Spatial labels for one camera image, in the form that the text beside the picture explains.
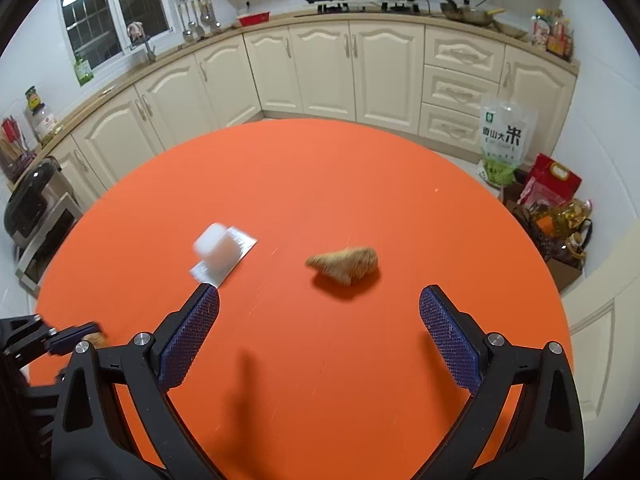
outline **countertop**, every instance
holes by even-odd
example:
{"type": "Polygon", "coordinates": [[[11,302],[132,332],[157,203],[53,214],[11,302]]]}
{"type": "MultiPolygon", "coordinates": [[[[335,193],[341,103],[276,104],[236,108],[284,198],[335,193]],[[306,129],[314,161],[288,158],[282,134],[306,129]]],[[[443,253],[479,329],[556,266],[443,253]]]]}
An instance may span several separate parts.
{"type": "MultiPolygon", "coordinates": [[[[516,40],[505,36],[492,28],[476,27],[475,25],[468,25],[466,23],[453,22],[445,18],[441,13],[434,12],[433,14],[395,14],[392,12],[379,12],[373,10],[366,10],[361,12],[344,12],[338,14],[318,14],[315,10],[308,8],[297,12],[287,12],[284,14],[278,14],[273,16],[268,22],[261,23],[260,25],[253,25],[251,27],[241,27],[239,23],[227,28],[223,32],[199,41],[192,45],[180,45],[167,52],[164,52],[155,63],[141,64],[129,72],[123,74],[119,78],[110,82],[103,90],[89,97],[82,105],[71,112],[66,118],[60,121],[60,127],[58,132],[49,143],[42,148],[34,161],[30,164],[24,174],[26,174],[31,168],[38,164],[69,134],[76,126],[84,121],[90,114],[95,112],[99,107],[106,104],[108,101],[116,97],[119,93],[126,90],[143,77],[151,74],[155,70],[162,68],[184,56],[188,56],[205,48],[211,46],[219,41],[227,40],[237,36],[238,34],[244,34],[246,32],[253,32],[254,30],[265,30],[267,28],[282,27],[286,25],[296,25],[299,23],[317,23],[317,22],[342,22],[345,20],[364,20],[364,21],[385,21],[385,22],[401,22],[401,23],[420,23],[422,25],[431,25],[434,27],[449,28],[452,30],[458,30],[460,32],[467,32],[469,34],[475,34],[489,40],[500,41],[511,46],[515,46],[527,52],[530,52],[536,56],[539,56],[547,61],[554,63],[568,72],[578,75],[579,63],[574,61],[569,63],[559,57],[554,56],[549,52],[544,52],[534,48],[529,43],[522,40],[516,40]]],[[[15,189],[15,185],[10,184],[10,189],[15,189]]]]}

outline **wall cabinet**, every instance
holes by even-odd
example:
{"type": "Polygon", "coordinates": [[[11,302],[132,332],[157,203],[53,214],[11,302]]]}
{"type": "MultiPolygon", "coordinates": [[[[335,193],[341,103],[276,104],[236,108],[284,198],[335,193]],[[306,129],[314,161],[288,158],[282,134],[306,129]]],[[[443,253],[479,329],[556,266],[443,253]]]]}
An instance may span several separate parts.
{"type": "Polygon", "coordinates": [[[185,56],[136,83],[140,101],[166,150],[218,129],[196,60],[185,56]]]}
{"type": "Polygon", "coordinates": [[[305,114],[356,120],[349,23],[289,27],[305,114]]]}
{"type": "Polygon", "coordinates": [[[551,155],[574,94],[576,77],[529,52],[507,46],[498,97],[538,110],[526,164],[538,153],[551,155]]]}
{"type": "Polygon", "coordinates": [[[76,200],[83,213],[106,191],[94,170],[80,152],[73,137],[65,137],[51,152],[62,168],[62,174],[69,181],[76,194],[76,200]]]}
{"type": "Polygon", "coordinates": [[[424,26],[350,22],[359,123],[418,133],[424,26]]]}
{"type": "Polygon", "coordinates": [[[302,113],[296,64],[287,27],[244,35],[263,110],[302,113]]]}
{"type": "Polygon", "coordinates": [[[98,108],[71,136],[107,189],[164,151],[133,86],[98,108]]]}
{"type": "Polygon", "coordinates": [[[195,59],[220,127],[244,123],[260,112],[242,36],[198,50],[195,59]]]}

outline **plastic packet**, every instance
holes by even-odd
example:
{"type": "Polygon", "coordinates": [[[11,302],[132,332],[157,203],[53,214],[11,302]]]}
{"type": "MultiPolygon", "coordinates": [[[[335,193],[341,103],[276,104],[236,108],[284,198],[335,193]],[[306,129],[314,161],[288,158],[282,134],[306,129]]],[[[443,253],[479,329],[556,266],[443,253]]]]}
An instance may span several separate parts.
{"type": "Polygon", "coordinates": [[[482,166],[489,184],[514,182],[513,172],[522,164],[536,129],[538,111],[512,102],[483,97],[480,103],[482,166]]]}

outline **faucet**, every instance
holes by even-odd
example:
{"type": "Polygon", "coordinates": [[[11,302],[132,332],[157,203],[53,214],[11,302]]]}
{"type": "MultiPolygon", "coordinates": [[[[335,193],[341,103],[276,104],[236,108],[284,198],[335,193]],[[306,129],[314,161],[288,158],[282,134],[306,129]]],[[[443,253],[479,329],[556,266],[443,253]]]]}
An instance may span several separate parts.
{"type": "Polygon", "coordinates": [[[146,58],[149,60],[149,63],[155,63],[156,48],[153,47],[153,49],[151,49],[151,47],[149,46],[149,42],[146,40],[146,34],[144,35],[144,38],[145,38],[145,47],[146,47],[146,58]]]}
{"type": "Polygon", "coordinates": [[[148,39],[146,38],[145,29],[142,27],[142,23],[133,22],[127,27],[127,34],[129,35],[129,39],[131,40],[131,46],[135,47],[140,44],[140,40],[145,43],[146,48],[146,58],[149,60],[149,63],[156,62],[156,48],[151,48],[149,46],[148,39]]]}

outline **kitchen cabinet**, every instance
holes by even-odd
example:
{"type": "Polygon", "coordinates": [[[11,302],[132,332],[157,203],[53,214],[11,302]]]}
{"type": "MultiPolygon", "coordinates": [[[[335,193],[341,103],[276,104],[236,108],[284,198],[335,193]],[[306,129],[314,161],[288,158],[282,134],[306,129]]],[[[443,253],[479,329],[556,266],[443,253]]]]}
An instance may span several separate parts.
{"type": "Polygon", "coordinates": [[[76,194],[76,201],[83,213],[107,191],[94,170],[80,153],[80,148],[73,137],[65,137],[51,152],[62,168],[62,174],[71,184],[76,194]]]}
{"type": "Polygon", "coordinates": [[[296,65],[287,27],[268,28],[244,35],[263,110],[302,113],[296,65]]]}
{"type": "Polygon", "coordinates": [[[504,44],[473,34],[427,27],[424,62],[500,82],[504,44]]]}
{"type": "Polygon", "coordinates": [[[576,77],[541,57],[507,46],[498,97],[538,111],[526,164],[551,155],[569,111],[576,77]]]}
{"type": "Polygon", "coordinates": [[[468,152],[480,153],[480,121],[447,108],[422,104],[418,134],[431,140],[457,146],[468,152]]]}
{"type": "Polygon", "coordinates": [[[71,136],[107,189],[164,151],[133,86],[98,108],[71,136]]]}
{"type": "Polygon", "coordinates": [[[495,98],[498,83],[435,66],[424,67],[422,102],[480,116],[484,96],[495,98]]]}
{"type": "Polygon", "coordinates": [[[424,26],[354,21],[349,27],[357,121],[417,134],[424,26]]]}
{"type": "Polygon", "coordinates": [[[185,56],[135,85],[166,150],[219,127],[199,70],[195,57],[185,56]]]}
{"type": "Polygon", "coordinates": [[[244,123],[260,112],[242,36],[198,50],[195,59],[220,127],[244,123]]]}
{"type": "Polygon", "coordinates": [[[289,27],[305,114],[356,120],[349,23],[289,27]]]}

